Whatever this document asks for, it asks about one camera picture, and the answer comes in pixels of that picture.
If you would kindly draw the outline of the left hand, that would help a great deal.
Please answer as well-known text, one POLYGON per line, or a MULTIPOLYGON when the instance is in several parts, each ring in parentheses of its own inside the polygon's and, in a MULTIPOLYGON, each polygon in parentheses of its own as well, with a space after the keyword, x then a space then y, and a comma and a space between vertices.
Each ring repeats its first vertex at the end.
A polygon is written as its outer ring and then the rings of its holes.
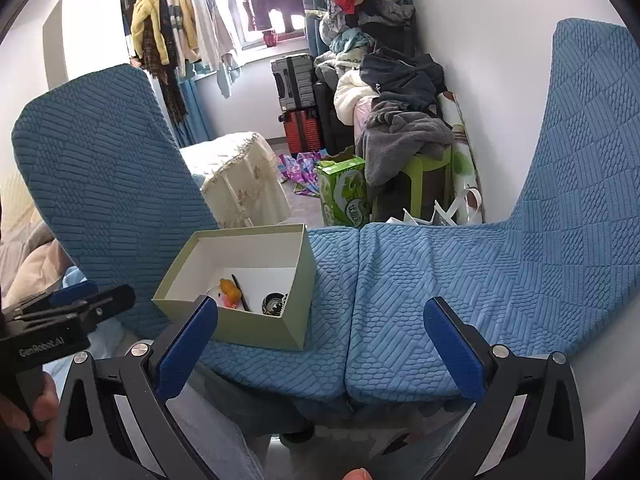
MULTIPOLYGON (((41 373, 42 391, 29 409, 32 418, 42 424, 42 435, 35 448, 46 460, 51 460, 54 448, 55 425, 58 420, 58 395, 56 385, 47 372, 41 373)), ((26 432, 29 430, 28 416, 5 396, 0 396, 1 419, 9 428, 26 432)))

